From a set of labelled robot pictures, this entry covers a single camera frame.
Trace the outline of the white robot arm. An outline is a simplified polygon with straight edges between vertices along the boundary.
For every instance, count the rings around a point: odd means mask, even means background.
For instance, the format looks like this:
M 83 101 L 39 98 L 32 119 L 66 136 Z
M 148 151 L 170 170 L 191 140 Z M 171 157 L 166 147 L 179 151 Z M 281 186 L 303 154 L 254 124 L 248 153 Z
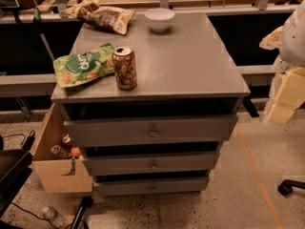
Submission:
M 284 61 L 305 66 L 305 0 L 284 23 L 279 53 Z

